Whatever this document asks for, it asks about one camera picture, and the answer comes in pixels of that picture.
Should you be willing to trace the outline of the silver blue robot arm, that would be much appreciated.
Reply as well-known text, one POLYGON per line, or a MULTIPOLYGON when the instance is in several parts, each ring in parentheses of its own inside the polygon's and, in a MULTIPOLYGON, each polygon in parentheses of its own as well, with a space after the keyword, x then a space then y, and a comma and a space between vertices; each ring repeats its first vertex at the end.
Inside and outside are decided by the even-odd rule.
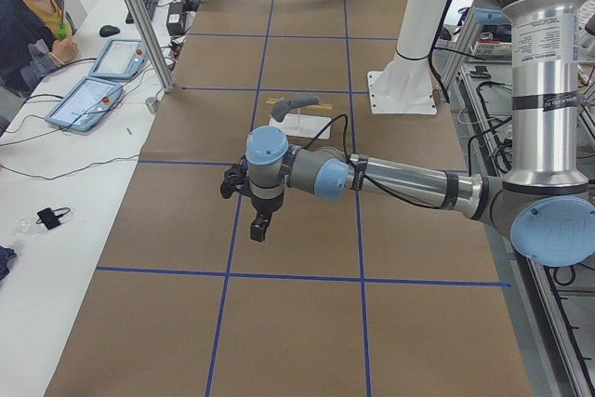
POLYGON ((242 163, 242 191, 263 241, 286 188, 336 200, 345 189, 385 193, 419 207, 455 210, 507 237, 549 267, 594 252, 594 207, 576 166, 577 11, 586 0, 486 0, 512 26, 513 162, 503 178, 468 177, 292 145, 273 126, 253 130, 242 163))

